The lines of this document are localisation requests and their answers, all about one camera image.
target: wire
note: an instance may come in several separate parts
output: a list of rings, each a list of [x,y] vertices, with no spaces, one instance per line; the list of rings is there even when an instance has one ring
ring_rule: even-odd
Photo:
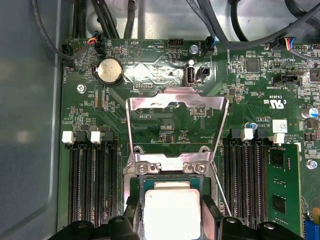
[[[317,56],[307,56],[307,55],[304,55],[298,51],[295,51],[293,46],[294,46],[294,42],[295,42],[296,38],[292,38],[291,41],[289,42],[289,52],[292,53],[293,55],[296,55],[300,58],[303,58],[307,61],[311,61],[311,62],[320,62],[320,57],[317,57]]]
[[[232,27],[235,32],[235,35],[238,37],[238,39],[241,42],[248,42],[248,39],[242,32],[239,21],[238,21],[238,3],[240,1],[241,0],[229,0],[229,3],[231,4],[231,8],[230,8],[231,23],[232,23]]]
[[[112,34],[111,34],[110,30],[109,30],[109,26],[107,24],[107,21],[105,19],[104,13],[102,12],[102,9],[100,8],[100,5],[99,5],[98,1],[97,0],[91,0],[91,2],[93,4],[93,7],[94,7],[96,15],[98,16],[98,20],[99,20],[99,22],[101,24],[104,36],[107,39],[112,39],[113,38]]]
[[[124,29],[124,39],[130,39],[132,36],[132,31],[135,23],[136,15],[136,3],[134,0],[128,1],[128,13],[127,13],[127,21]]]
[[[286,50],[290,51],[290,39],[288,37],[284,38]]]
[[[86,6],[87,6],[87,0],[76,0],[76,2],[79,2],[79,8],[78,8],[78,17],[79,17],[79,38],[86,38]]]
[[[119,39],[119,34],[117,31],[117,27],[115,25],[114,19],[111,15],[111,12],[109,11],[108,5],[106,4],[105,0],[99,0],[102,12],[105,16],[105,19],[110,27],[111,33],[113,35],[113,38]]]
[[[296,40],[296,38],[294,37],[292,40],[291,40],[291,43],[290,43],[290,50],[294,47],[294,41]]]
[[[208,21],[207,17],[205,16],[205,14],[201,11],[201,9],[198,7],[198,5],[196,4],[196,2],[194,0],[186,0],[186,2],[189,4],[189,6],[192,8],[192,10],[194,11],[194,13],[201,19],[201,21],[204,23],[204,25],[206,26],[206,28],[208,29],[210,35],[214,38],[215,37],[215,32],[212,29],[212,26],[210,25],[210,22]]]
[[[295,51],[293,48],[290,50],[290,53],[292,53],[293,55],[296,55],[300,58],[303,58],[307,61],[310,61],[310,62],[320,62],[320,57],[317,57],[317,56],[307,56],[307,55],[304,55],[298,51]]]
[[[34,15],[34,19],[36,21],[36,25],[43,37],[43,39],[45,40],[46,44],[48,45],[48,47],[54,51],[59,57],[65,59],[65,60],[75,60],[78,57],[80,57],[88,48],[89,45],[86,44],[85,46],[83,46],[82,48],[80,48],[79,51],[77,51],[74,55],[69,56],[64,54],[63,52],[59,51],[56,46],[51,42],[45,27],[41,21],[41,17],[40,17],[40,13],[39,13],[39,9],[38,9],[38,0],[31,0],[32,3],[32,11],[33,11],[33,15]]]
[[[307,13],[296,3],[295,0],[284,0],[284,2],[290,13],[297,19],[303,17]],[[320,32],[320,20],[313,16],[305,22],[312,26],[316,31]]]
[[[94,43],[97,43],[97,42],[98,42],[98,40],[95,37],[92,37],[87,41],[88,44],[94,44]]]
[[[72,21],[72,38],[75,39],[79,36],[78,25],[79,25],[79,0],[74,0],[73,4],[73,21]]]
[[[224,31],[222,30],[219,21],[215,15],[215,12],[212,9],[211,3],[209,0],[198,0],[199,6],[201,9],[203,9],[204,14],[207,16],[208,21],[210,22],[213,31],[215,32],[216,36],[220,40],[220,42],[228,49],[230,50],[247,50],[251,49],[269,42],[272,42],[274,39],[283,37],[287,35],[288,33],[292,32],[293,30],[300,27],[303,23],[305,23],[309,18],[311,18],[314,14],[320,11],[320,3],[318,3],[316,6],[314,6],[307,14],[302,16],[300,19],[296,20],[289,26],[270,34],[266,37],[253,40],[253,41],[247,41],[247,42],[230,42],[228,41]]]

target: white sticker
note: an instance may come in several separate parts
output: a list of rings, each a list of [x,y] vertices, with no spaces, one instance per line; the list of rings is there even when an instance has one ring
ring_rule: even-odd
[[[272,120],[272,131],[274,134],[286,134],[288,133],[288,125],[286,119],[274,119]]]

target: white dimm latch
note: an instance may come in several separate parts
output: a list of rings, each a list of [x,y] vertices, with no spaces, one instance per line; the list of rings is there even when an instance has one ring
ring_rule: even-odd
[[[74,133],[72,131],[63,131],[62,142],[64,144],[74,144],[75,143]]]
[[[101,143],[101,132],[100,131],[92,131],[90,141],[93,144],[100,144]]]

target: colored wires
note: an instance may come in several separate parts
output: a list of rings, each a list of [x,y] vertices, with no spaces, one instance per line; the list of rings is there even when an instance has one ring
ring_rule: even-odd
[[[296,55],[302,59],[305,59],[307,61],[310,62],[320,62],[320,57],[317,56],[307,56],[304,55],[296,50],[294,50],[294,42],[295,42],[296,38],[295,37],[285,37],[284,41],[285,41],[285,47],[287,49],[288,52],[292,53],[293,55]]]
[[[295,37],[285,37],[285,46],[288,52],[290,52],[294,46],[294,41],[296,40]]]
[[[195,0],[188,0],[187,1],[189,5],[196,5]],[[211,5],[210,0],[197,0],[199,4],[199,8],[201,9],[201,12],[204,14],[206,19],[209,21],[211,28],[213,29],[216,37],[219,39],[219,41],[228,49],[240,51],[240,50],[247,50],[254,47],[258,47],[263,44],[267,44],[269,42],[274,41],[276,38],[284,37],[288,33],[292,32],[293,30],[300,27],[303,23],[305,23],[308,19],[313,17],[316,13],[320,11],[320,3],[318,3],[316,6],[314,6],[309,12],[307,12],[305,15],[303,15],[301,18],[293,22],[292,24],[288,25],[287,27],[270,34],[268,36],[265,36],[263,38],[253,40],[253,41],[246,41],[246,42],[231,42],[226,37],[223,29],[220,26],[220,23],[217,19],[217,16],[213,10],[213,7]]]
[[[92,44],[95,44],[95,43],[97,43],[97,42],[98,42],[98,32],[95,31],[94,34],[93,34],[93,36],[92,36],[91,38],[89,38],[89,40],[87,41],[87,43],[88,43],[89,45],[92,45]]]

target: green circuit board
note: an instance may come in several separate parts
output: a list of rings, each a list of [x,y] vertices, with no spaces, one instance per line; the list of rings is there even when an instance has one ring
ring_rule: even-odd
[[[71,39],[67,41],[67,45],[76,51],[86,44],[86,41]],[[190,53],[191,45],[198,46],[197,54]],[[320,55],[318,46],[298,44],[294,49],[315,56]],[[315,73],[320,73],[318,65],[306,62],[287,51],[268,50],[266,46],[247,51],[229,51],[219,42],[213,55],[207,57],[205,41],[192,40],[184,40],[179,48],[169,48],[168,40],[114,39],[106,40],[105,50],[107,57],[115,58],[121,63],[122,82],[116,86],[106,86],[93,76],[92,68],[102,58],[92,46],[74,61],[73,67],[64,67],[61,106],[61,132],[86,132],[88,138],[92,131],[101,131],[102,138],[110,132],[114,133],[116,149],[112,156],[116,161],[112,166],[107,161],[101,172],[101,181],[106,182],[105,188],[102,189],[105,194],[102,208],[109,209],[102,211],[102,220],[108,215],[123,212],[122,168],[130,154],[126,99],[152,97],[164,88],[183,87],[186,62],[193,59],[196,73],[199,69],[206,68],[209,69],[209,74],[197,79],[192,87],[202,96],[226,96],[229,99],[230,105],[222,138],[227,138],[231,129],[243,130],[246,123],[256,123],[259,129],[265,130],[268,137],[273,136],[275,129],[277,133],[285,133],[285,143],[290,145],[284,148],[289,148],[288,151],[298,151],[294,144],[298,143],[301,146],[298,160],[291,158],[290,163],[294,170],[287,172],[287,176],[284,177],[287,178],[286,181],[295,179],[296,182],[292,183],[292,191],[282,196],[286,199],[286,207],[295,207],[287,209],[279,217],[279,214],[275,213],[277,210],[271,208],[271,196],[268,195],[267,198],[269,220],[273,221],[275,216],[279,217],[280,220],[276,222],[285,227],[289,225],[289,229],[301,234],[301,221],[292,222],[291,219],[300,219],[301,211],[312,211],[312,208],[320,206],[317,194],[320,190],[320,170],[307,168],[309,160],[320,159],[319,122],[317,125],[312,122],[310,127],[309,120],[301,116],[303,108],[319,108],[320,79],[315,79],[318,76]],[[285,74],[298,75],[301,82],[298,85],[275,85],[274,79]],[[85,93],[77,92],[79,84],[85,85]],[[181,102],[172,102],[163,109],[138,109],[130,115],[133,144],[140,146],[144,153],[165,153],[167,157],[198,152],[202,146],[212,149],[218,117],[219,113],[212,109],[190,109]],[[221,179],[223,148],[221,141],[215,156]],[[71,156],[70,149],[62,143],[60,149],[59,230],[68,224],[71,214],[69,200],[75,197],[72,194],[79,195],[80,189],[85,188],[85,183],[94,182],[93,176],[97,169],[100,169],[97,166],[90,168],[91,178],[87,177],[85,183],[79,180],[78,185],[70,187],[70,172],[74,167],[70,159],[74,156]],[[105,150],[107,154],[110,151],[111,148]],[[81,149],[76,154],[79,166],[75,171],[79,174],[73,178],[80,179],[84,164],[89,164],[82,159],[88,160],[89,153]],[[267,180],[267,192],[273,193],[279,186],[269,181],[271,177],[274,179],[281,173],[278,168],[269,166],[267,171],[270,176]],[[86,198],[88,201],[94,201],[94,191],[87,193]],[[81,200],[75,201],[73,208],[77,208],[77,211],[72,213],[75,219],[84,218],[84,210],[81,208],[83,204]],[[96,211],[94,204],[86,211],[86,218],[96,221],[94,217],[89,217]]]

